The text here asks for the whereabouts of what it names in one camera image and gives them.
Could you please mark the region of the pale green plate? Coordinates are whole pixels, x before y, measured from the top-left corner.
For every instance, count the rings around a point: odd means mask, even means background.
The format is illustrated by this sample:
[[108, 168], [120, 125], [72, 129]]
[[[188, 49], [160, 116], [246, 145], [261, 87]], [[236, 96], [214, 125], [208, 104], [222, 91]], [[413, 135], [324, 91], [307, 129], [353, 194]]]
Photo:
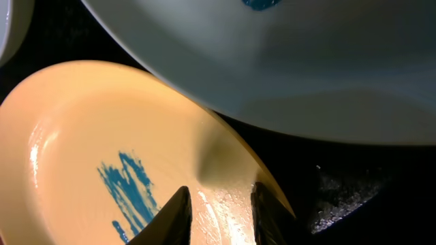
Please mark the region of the pale green plate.
[[86, 0], [141, 66], [263, 129], [435, 143], [435, 2]]

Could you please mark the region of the white plate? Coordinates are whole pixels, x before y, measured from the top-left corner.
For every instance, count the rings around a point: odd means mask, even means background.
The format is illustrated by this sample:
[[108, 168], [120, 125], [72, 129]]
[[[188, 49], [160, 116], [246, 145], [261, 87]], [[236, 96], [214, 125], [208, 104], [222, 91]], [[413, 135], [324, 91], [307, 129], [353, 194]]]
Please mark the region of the white plate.
[[1, 66], [18, 51], [31, 23], [35, 0], [1, 0]]

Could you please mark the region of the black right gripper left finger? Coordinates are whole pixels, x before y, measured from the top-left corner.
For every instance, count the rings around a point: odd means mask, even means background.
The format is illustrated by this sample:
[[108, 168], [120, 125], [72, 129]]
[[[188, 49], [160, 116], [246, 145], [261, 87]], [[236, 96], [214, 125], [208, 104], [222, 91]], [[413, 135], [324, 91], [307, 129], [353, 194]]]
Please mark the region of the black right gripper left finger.
[[191, 195], [187, 186], [181, 186], [127, 245], [190, 245], [191, 222]]

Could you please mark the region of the round black tray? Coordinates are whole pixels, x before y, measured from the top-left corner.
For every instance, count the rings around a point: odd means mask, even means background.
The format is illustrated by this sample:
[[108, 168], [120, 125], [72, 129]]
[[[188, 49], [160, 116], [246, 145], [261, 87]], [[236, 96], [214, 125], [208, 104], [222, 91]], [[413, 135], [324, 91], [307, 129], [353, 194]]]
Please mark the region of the round black tray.
[[[49, 65], [137, 66], [80, 1], [36, 1], [19, 51], [1, 68], [1, 96]], [[306, 140], [226, 122], [271, 171], [315, 244], [434, 244], [435, 148]]]

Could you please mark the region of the yellow plate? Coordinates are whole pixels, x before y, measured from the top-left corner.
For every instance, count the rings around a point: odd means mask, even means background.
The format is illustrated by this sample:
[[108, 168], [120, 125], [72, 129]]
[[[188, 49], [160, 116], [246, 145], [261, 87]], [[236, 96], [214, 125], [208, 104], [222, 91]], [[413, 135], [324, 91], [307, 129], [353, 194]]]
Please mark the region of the yellow plate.
[[253, 244], [256, 182], [287, 203], [228, 123], [133, 67], [60, 63], [1, 104], [4, 244], [126, 244], [182, 186], [192, 244]]

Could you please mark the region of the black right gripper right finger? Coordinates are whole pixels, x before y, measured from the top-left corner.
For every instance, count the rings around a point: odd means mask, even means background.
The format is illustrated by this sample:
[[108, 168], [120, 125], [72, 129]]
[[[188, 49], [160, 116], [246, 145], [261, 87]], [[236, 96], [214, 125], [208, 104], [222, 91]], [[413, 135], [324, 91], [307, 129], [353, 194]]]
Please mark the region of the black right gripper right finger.
[[257, 245], [296, 244], [296, 219], [261, 182], [256, 182], [253, 187], [251, 206]]

